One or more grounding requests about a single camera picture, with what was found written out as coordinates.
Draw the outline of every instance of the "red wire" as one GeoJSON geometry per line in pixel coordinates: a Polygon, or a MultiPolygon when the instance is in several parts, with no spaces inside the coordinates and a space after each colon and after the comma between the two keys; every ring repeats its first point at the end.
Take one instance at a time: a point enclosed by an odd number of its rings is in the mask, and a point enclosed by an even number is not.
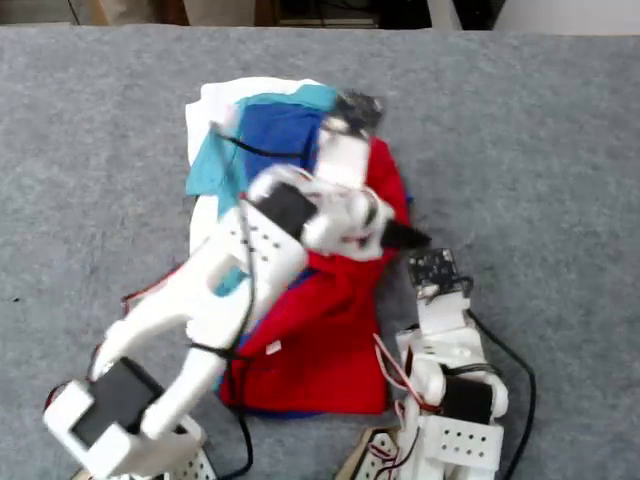
{"type": "Polygon", "coordinates": [[[406,387],[409,394],[415,399],[415,401],[418,403],[418,405],[422,410],[426,410],[428,412],[433,412],[433,413],[440,412],[440,407],[436,405],[430,405],[427,402],[425,402],[422,396],[415,390],[415,388],[413,387],[413,385],[411,385],[411,382],[409,381],[409,377],[407,377],[407,374],[404,372],[404,370],[402,370],[400,365],[398,365],[398,363],[393,359],[393,357],[389,353],[389,350],[387,350],[387,348],[384,346],[384,343],[382,343],[382,340],[380,339],[380,337],[374,333],[373,338],[376,342],[376,348],[378,348],[379,351],[384,354],[388,362],[391,364],[391,366],[394,368],[396,373],[399,375],[401,380],[398,380],[397,383],[406,387]]]}
{"type": "Polygon", "coordinates": [[[51,403],[53,402],[53,399],[55,398],[57,391],[60,390],[62,387],[66,386],[68,383],[69,382],[59,383],[58,385],[56,385],[51,389],[51,391],[49,392],[49,395],[47,395],[47,399],[44,401],[44,408],[42,409],[43,412],[46,411],[47,408],[49,408],[49,405],[51,405],[51,403]]]}
{"type": "Polygon", "coordinates": [[[161,283],[165,282],[171,275],[173,275],[174,273],[176,273],[178,271],[178,269],[180,269],[180,267],[182,267],[182,265],[184,265],[184,263],[180,263],[179,265],[173,267],[171,270],[169,270],[167,273],[165,273],[162,277],[160,277],[159,280],[153,282],[151,285],[141,289],[141,290],[137,290],[133,293],[129,293],[128,295],[125,295],[124,297],[122,297],[122,299],[120,300],[120,303],[122,304],[122,313],[123,315],[126,317],[129,314],[129,311],[131,310],[131,307],[129,306],[129,303],[131,302],[131,300],[135,300],[137,297],[140,297],[146,293],[148,293],[150,290],[153,290],[154,288],[156,288],[158,285],[160,285],[161,283]]]}

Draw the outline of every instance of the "fabric pile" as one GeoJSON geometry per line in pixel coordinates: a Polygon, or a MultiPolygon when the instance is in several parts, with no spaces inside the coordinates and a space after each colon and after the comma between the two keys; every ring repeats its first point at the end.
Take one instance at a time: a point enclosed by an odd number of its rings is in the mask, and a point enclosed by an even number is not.
{"type": "MultiPolygon", "coordinates": [[[[242,78],[207,84],[201,99],[187,105],[191,172],[187,194],[199,196],[194,209],[191,250],[208,236],[217,218],[235,205],[241,191],[263,169],[291,163],[313,173],[320,127],[337,90],[312,80],[242,78]],[[247,145],[269,152],[306,152],[299,159],[264,157],[224,142],[214,148],[211,122],[247,145]],[[229,172],[235,177],[228,178],[229,172]]],[[[408,224],[407,196],[389,147],[371,144],[366,184],[408,224]]],[[[374,289],[393,258],[356,262],[310,254],[309,266],[243,339],[234,378],[243,378],[244,404],[262,412],[379,413],[386,408],[385,380],[373,348],[378,333],[374,289]]],[[[226,295],[244,273],[231,272],[216,290],[226,295]]],[[[211,321],[224,321],[215,318],[211,321]]],[[[217,386],[230,403],[228,375],[217,386]]]]}

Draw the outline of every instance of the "teal cloth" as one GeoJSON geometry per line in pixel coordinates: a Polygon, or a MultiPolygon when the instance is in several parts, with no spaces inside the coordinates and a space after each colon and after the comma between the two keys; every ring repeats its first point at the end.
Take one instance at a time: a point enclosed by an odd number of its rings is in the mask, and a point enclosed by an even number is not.
{"type": "MultiPolygon", "coordinates": [[[[231,136],[241,137],[239,127],[248,105],[286,103],[329,111],[337,96],[336,89],[326,85],[303,85],[293,94],[262,93],[245,97],[237,105],[236,123],[231,136]]],[[[187,178],[187,195],[217,195],[218,218],[236,205],[238,195],[248,188],[243,150],[228,140],[221,139],[214,132],[209,132],[202,142],[198,155],[193,162],[191,172],[187,178]],[[224,158],[220,158],[220,149],[224,158]],[[228,172],[232,172],[235,182],[229,184],[228,172]]],[[[237,285],[246,278],[246,274],[238,269],[232,269],[216,287],[215,294],[225,296],[232,292],[237,285]]]]}

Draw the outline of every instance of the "table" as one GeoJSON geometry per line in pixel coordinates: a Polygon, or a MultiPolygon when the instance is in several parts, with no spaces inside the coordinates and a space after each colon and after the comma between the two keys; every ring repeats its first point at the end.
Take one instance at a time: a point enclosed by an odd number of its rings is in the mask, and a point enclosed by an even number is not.
{"type": "MultiPolygon", "coordinates": [[[[199,29],[0,30],[0,478],[65,479],[41,423],[118,299],[185,258],[183,108],[205,82],[310,77],[383,95],[413,214],[476,280],[474,309],[533,365],[539,410],[519,479],[628,480],[640,466],[640,39],[199,29]]],[[[387,339],[416,320],[401,263],[378,292],[387,339]]],[[[143,355],[165,381],[174,332],[143,355]]],[[[487,343],[511,408],[526,379],[487,343]]],[[[211,398],[194,416],[220,472],[244,460],[211,398]]],[[[251,420],[247,478],[328,479],[365,425],[251,420]]]]}

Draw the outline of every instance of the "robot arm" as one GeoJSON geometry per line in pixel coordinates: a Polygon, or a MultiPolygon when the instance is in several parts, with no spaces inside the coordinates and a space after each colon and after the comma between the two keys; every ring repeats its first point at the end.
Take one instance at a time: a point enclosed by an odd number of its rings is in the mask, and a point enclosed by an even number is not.
{"type": "Polygon", "coordinates": [[[439,411],[424,411],[411,396],[405,400],[398,443],[408,452],[415,442],[417,453],[398,478],[493,480],[503,437],[495,420],[507,411],[507,388],[487,363],[451,252],[431,250],[409,262],[419,327],[396,339],[409,381],[439,411]]]}
{"type": "Polygon", "coordinates": [[[49,430],[97,478],[173,468],[204,441],[187,414],[224,370],[215,352],[268,312],[305,268],[307,249],[377,258],[392,218],[389,205],[366,188],[330,184],[291,166],[265,170],[166,284],[108,329],[91,383],[71,382],[45,411],[49,430]],[[245,278],[227,296],[216,296],[232,267],[252,270],[254,281],[245,278]],[[181,324],[197,347],[163,391],[126,356],[181,324]]]}

